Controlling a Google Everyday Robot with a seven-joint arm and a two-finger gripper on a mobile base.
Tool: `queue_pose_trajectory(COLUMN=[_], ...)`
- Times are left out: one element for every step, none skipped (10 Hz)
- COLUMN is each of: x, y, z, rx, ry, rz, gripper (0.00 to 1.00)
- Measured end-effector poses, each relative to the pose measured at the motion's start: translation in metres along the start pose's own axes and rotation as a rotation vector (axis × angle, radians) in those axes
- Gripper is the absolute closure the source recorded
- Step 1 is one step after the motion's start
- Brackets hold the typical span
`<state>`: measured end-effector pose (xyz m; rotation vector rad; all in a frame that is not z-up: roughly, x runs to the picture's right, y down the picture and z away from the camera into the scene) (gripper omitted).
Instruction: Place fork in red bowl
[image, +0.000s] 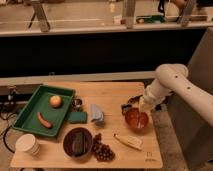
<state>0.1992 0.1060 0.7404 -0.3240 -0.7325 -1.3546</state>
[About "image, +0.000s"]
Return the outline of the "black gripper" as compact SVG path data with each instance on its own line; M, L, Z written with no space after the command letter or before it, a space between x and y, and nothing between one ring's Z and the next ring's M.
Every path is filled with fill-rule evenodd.
M133 96L127 101L126 104L122 104L121 105L122 115L125 115L126 112L133 106L134 103L139 102L139 99L142 96L143 96L142 94L138 96Z

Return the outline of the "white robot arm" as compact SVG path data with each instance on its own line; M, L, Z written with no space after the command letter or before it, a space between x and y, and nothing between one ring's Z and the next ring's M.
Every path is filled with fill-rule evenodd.
M134 96L121 106L122 114L138 101L140 112L148 112L161 104L171 93L179 95L203 120L213 127L213 95L188 80L188 68L183 64L162 64L155 70L155 79L142 95Z

